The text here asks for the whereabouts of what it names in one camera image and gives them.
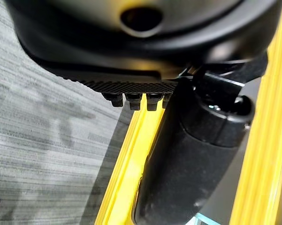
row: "black cylindrical handle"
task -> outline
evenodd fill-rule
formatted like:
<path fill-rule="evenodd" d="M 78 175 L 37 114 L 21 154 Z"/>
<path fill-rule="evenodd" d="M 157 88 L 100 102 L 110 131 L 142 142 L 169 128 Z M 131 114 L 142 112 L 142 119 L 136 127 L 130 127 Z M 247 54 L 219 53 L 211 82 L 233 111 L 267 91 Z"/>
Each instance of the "black cylindrical handle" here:
<path fill-rule="evenodd" d="M 146 160 L 132 215 L 135 224 L 186 224 L 226 172 L 253 109 L 241 97 L 234 109 L 223 112 L 201 102 L 190 82 L 180 83 Z"/>

